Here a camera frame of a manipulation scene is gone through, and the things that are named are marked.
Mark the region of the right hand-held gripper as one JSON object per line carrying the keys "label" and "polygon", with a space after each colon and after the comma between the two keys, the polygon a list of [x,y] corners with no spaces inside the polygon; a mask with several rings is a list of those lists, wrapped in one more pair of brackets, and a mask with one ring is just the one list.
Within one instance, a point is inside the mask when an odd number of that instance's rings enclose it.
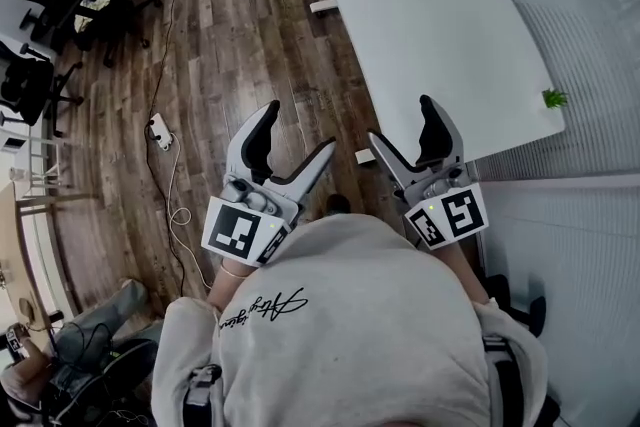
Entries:
{"label": "right hand-held gripper", "polygon": [[424,126],[416,166],[449,166],[437,175],[419,181],[421,173],[384,135],[368,130],[367,137],[372,154],[388,178],[406,189],[409,209],[404,218],[408,226],[429,250],[434,250],[479,233],[489,221],[480,185],[471,180],[463,166],[450,166],[464,163],[462,137],[452,118],[428,95],[420,97],[420,109]]}

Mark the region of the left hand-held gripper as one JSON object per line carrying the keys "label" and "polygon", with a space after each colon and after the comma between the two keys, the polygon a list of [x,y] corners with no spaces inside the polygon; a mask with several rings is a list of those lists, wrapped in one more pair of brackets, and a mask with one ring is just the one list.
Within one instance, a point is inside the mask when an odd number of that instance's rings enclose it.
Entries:
{"label": "left hand-held gripper", "polygon": [[279,100],[264,105],[230,140],[226,173],[232,174],[222,192],[210,198],[201,239],[203,248],[251,267],[262,267],[274,257],[336,148],[331,137],[288,178],[272,175],[268,155],[279,109]]}

